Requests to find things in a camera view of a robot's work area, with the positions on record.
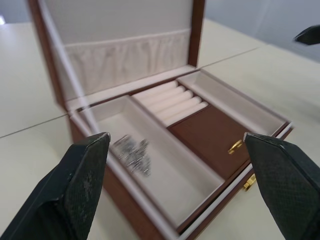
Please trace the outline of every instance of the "open jewelry box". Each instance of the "open jewelry box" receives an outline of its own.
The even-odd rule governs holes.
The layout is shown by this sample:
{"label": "open jewelry box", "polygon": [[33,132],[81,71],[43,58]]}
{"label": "open jewelry box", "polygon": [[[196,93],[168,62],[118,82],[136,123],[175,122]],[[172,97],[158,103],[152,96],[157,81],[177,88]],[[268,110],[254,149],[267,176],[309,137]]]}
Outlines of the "open jewelry box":
{"label": "open jewelry box", "polygon": [[292,125],[197,68],[204,0],[29,0],[74,141],[146,139],[149,174],[109,151],[104,189],[143,240],[194,239],[253,174],[245,132]]}

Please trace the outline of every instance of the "compartment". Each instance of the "compartment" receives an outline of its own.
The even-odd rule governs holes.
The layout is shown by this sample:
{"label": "compartment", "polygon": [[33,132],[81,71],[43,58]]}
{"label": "compartment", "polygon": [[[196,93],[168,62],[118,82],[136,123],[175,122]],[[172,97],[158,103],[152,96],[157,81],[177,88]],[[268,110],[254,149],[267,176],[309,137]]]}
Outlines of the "compartment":
{"label": "compartment", "polygon": [[251,132],[272,136],[287,122],[282,116],[203,70],[177,80]]}
{"label": "compartment", "polygon": [[168,129],[225,180],[249,159],[242,142],[229,153],[248,130],[212,105]]}
{"label": "compartment", "polygon": [[224,182],[131,97],[116,98],[91,109],[100,130],[110,132],[111,144],[127,134],[137,142],[149,141],[151,175],[132,175],[175,227]]}
{"label": "compartment", "polygon": [[193,92],[177,81],[171,81],[133,95],[166,127],[198,112],[208,106]]}

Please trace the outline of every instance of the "black object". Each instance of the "black object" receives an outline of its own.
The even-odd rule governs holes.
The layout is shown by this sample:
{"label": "black object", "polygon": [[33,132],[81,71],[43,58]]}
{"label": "black object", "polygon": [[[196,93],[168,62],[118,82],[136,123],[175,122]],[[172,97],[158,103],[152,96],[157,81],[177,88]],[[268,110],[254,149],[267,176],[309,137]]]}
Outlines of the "black object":
{"label": "black object", "polygon": [[320,168],[296,145],[247,133],[256,180],[286,240],[320,239]]}
{"label": "black object", "polygon": [[320,44],[320,25],[308,27],[300,32],[294,40],[305,45]]}
{"label": "black object", "polygon": [[85,240],[103,185],[110,137],[70,146],[34,188],[0,240]]}

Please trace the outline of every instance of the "table surface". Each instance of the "table surface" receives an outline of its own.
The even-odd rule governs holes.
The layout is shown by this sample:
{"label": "table surface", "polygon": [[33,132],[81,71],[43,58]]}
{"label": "table surface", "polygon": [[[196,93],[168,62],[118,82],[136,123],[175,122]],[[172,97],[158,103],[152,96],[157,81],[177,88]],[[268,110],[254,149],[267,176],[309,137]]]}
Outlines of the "table surface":
{"label": "table surface", "polygon": [[[6,207],[1,210],[0,233],[71,144],[66,117],[54,104],[31,24],[4,26],[0,26],[0,72],[4,73],[0,96],[5,98],[0,104],[0,204]],[[287,140],[320,165],[316,146],[320,133],[318,63],[209,20],[204,21],[199,63],[292,120],[295,129]],[[25,128],[29,129],[12,134]],[[138,238],[102,193],[88,239]],[[198,239],[284,238],[255,184],[248,192],[240,191]]]}

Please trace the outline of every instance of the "jewelry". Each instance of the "jewelry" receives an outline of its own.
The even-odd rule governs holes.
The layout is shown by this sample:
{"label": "jewelry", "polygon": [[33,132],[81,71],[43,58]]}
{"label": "jewelry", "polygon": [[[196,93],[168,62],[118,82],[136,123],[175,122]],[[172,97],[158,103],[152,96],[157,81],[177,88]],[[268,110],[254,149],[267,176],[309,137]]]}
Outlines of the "jewelry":
{"label": "jewelry", "polygon": [[112,150],[130,172],[140,172],[148,177],[151,174],[148,144],[146,139],[137,144],[130,135],[125,135],[112,145]]}

